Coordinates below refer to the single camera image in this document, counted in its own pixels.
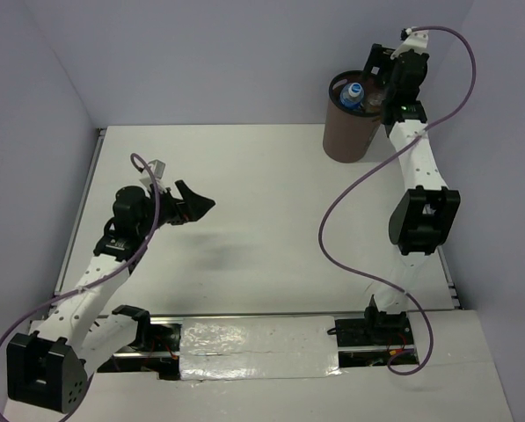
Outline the blue label bottle horizontal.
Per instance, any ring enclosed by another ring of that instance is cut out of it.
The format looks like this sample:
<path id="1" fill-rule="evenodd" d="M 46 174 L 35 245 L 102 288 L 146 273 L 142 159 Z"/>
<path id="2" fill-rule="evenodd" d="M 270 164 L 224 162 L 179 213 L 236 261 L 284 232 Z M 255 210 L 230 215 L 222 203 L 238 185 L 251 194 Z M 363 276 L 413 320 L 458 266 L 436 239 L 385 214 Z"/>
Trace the blue label bottle horizontal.
<path id="1" fill-rule="evenodd" d="M 365 98 L 365 91 L 360 83 L 347 84 L 339 95 L 340 103 L 348 110 L 357 110 Z"/>

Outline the red cap small bottle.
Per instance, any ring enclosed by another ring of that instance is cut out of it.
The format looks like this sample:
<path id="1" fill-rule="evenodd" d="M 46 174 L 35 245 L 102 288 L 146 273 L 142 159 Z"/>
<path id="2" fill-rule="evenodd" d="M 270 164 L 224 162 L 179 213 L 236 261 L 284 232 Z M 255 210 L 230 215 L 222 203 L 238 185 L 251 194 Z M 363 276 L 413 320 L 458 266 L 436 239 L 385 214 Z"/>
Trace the red cap small bottle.
<path id="1" fill-rule="evenodd" d="M 367 113 L 379 113 L 384 100 L 383 92 L 372 92 L 365 100 L 365 111 Z"/>

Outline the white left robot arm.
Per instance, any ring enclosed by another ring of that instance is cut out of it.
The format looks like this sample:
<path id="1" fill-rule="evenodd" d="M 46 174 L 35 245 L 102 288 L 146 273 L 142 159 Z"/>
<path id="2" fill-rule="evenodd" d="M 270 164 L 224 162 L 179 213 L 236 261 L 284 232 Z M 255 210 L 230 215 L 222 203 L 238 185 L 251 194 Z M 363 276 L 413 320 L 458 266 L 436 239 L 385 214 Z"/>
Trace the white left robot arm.
<path id="1" fill-rule="evenodd" d="M 215 206 L 184 181 L 175 186 L 178 198 L 152 182 L 116 193 L 113 216 L 72 296 L 61 299 L 32 333 L 17 334 L 6 346 L 9 399 L 70 413 L 113 354 L 124 346 L 138 351 L 151 343 L 146 309 L 120 305 L 104 321 L 98 317 L 139 264 L 150 234 L 165 224 L 197 222 Z"/>

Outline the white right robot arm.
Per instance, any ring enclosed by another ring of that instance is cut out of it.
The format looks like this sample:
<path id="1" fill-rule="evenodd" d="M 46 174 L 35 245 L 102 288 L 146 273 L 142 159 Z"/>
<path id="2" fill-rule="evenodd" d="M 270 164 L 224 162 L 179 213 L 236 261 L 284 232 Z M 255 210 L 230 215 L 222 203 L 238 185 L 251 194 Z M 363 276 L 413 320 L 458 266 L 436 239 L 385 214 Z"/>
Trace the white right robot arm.
<path id="1" fill-rule="evenodd" d="M 372 295 L 362 334 L 374 344 L 405 342 L 408 293 L 419 269 L 448 238 L 461 203 L 438 171 L 427 136 L 427 115 L 418 99 L 427 75 L 428 54 L 411 47 L 402 53 L 372 46 L 362 75 L 383 89 L 381 123 L 398 154 L 405 192 L 390 216 L 389 240 L 396 263 L 388 284 Z"/>

